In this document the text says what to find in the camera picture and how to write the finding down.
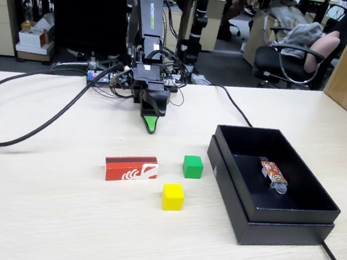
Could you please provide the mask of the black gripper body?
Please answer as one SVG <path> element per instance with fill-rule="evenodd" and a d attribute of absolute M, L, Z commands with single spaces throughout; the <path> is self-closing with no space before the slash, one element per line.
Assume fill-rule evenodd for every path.
<path fill-rule="evenodd" d="M 141 99 L 150 105 L 160 106 L 165 103 L 164 83 L 135 80 L 133 88 L 134 103 L 140 103 Z"/>

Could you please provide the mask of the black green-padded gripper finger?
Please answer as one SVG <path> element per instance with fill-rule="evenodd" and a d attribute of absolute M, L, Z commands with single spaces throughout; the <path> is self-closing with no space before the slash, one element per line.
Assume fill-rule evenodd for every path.
<path fill-rule="evenodd" d="M 140 116 L 144 122 L 146 131 L 153 134 L 156 130 L 156 124 L 158 123 L 159 116 L 152 108 L 140 108 Z"/>

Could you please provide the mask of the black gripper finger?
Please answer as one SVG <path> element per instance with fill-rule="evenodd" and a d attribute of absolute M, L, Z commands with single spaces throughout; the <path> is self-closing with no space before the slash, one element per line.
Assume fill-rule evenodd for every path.
<path fill-rule="evenodd" d="M 164 117 L 169 103 L 170 91 L 142 89 L 140 92 L 141 116 Z"/>

